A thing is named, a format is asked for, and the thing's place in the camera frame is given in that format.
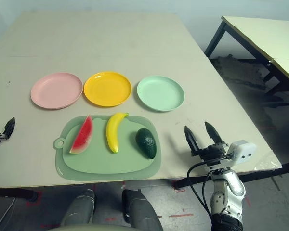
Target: black cable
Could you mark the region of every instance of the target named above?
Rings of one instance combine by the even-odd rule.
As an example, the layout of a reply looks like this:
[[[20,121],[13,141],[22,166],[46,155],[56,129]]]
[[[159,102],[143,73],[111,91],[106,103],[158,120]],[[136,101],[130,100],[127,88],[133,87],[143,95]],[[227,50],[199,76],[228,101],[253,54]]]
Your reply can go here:
[[[206,182],[209,179],[209,177],[210,177],[210,173],[207,174],[207,177],[205,178],[205,180],[202,183],[202,199],[203,199],[204,205],[206,206],[206,208],[208,210],[209,210],[209,208],[208,208],[208,205],[207,205],[207,202],[206,202],[206,198],[204,197],[204,187],[205,187]]]
[[[195,196],[197,197],[197,199],[199,200],[199,202],[201,203],[201,205],[204,207],[204,209],[207,211],[209,217],[211,218],[211,213],[210,213],[210,211],[208,210],[208,207],[202,202],[202,200],[201,200],[201,198],[199,197],[198,193],[197,193],[196,190],[194,189],[193,184],[192,184],[192,182],[191,182],[191,179],[190,179],[190,177],[189,177],[190,172],[191,172],[194,168],[196,168],[196,167],[198,167],[198,166],[201,166],[201,165],[205,165],[205,164],[207,164],[207,162],[200,162],[200,163],[197,163],[197,164],[191,166],[190,169],[187,171],[187,180],[188,180],[188,182],[189,182],[189,186],[191,186],[191,189],[192,189],[193,193],[195,194]]]

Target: watermelon slice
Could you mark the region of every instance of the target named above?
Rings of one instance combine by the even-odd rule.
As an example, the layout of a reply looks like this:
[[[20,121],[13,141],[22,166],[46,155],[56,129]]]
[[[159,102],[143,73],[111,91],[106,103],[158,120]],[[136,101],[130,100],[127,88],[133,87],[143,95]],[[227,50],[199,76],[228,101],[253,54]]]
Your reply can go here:
[[[93,121],[91,115],[88,115],[85,121],[83,122],[69,153],[79,154],[85,151],[90,144],[92,134],[93,134]]]

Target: table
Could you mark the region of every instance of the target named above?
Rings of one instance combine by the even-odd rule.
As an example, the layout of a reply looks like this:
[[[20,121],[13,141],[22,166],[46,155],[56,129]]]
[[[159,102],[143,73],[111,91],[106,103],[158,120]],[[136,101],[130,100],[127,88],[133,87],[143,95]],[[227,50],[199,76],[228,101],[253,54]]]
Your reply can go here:
[[[123,104],[101,108],[80,97],[71,106],[45,110],[30,99],[30,89],[41,77],[69,72],[85,82],[101,71],[116,71],[132,83],[133,94]],[[185,91],[180,108],[166,113],[144,106],[137,83],[149,75],[177,81]],[[107,12],[23,13],[0,39],[0,131],[15,117],[11,138],[0,145],[0,188],[49,186],[72,181],[55,169],[53,141],[65,124],[80,115],[129,112],[155,125],[162,164],[151,179],[186,175],[192,164],[184,125],[197,136],[200,147],[212,140],[204,121],[226,142],[245,139],[258,146],[254,158],[234,169],[250,172],[281,167],[280,162],[220,78],[184,25],[173,14]],[[199,168],[193,176],[204,175]]]
[[[267,96],[278,91],[289,91],[289,21],[223,16],[205,50],[207,57],[210,57],[225,31],[270,71],[264,77],[265,82],[274,76],[280,81],[266,93]],[[288,105],[270,104],[271,107]]]

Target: wall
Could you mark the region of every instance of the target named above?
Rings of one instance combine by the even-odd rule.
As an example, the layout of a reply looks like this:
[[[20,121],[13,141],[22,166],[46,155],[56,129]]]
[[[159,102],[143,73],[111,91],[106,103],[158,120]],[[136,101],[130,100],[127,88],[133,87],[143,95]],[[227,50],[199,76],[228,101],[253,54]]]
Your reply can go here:
[[[289,0],[0,0],[0,35],[22,11],[31,10],[175,13],[202,50],[215,33],[222,15],[289,20]],[[213,56],[229,53],[237,58],[252,57],[234,39],[225,35]]]

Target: toy banana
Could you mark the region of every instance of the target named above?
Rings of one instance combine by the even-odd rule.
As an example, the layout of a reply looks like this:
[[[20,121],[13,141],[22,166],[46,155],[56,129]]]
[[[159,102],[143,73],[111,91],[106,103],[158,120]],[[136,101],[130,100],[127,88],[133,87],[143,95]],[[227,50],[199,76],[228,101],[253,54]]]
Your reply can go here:
[[[117,112],[111,116],[106,127],[106,136],[109,148],[117,153],[118,147],[118,127],[120,122],[128,116],[128,113]]]

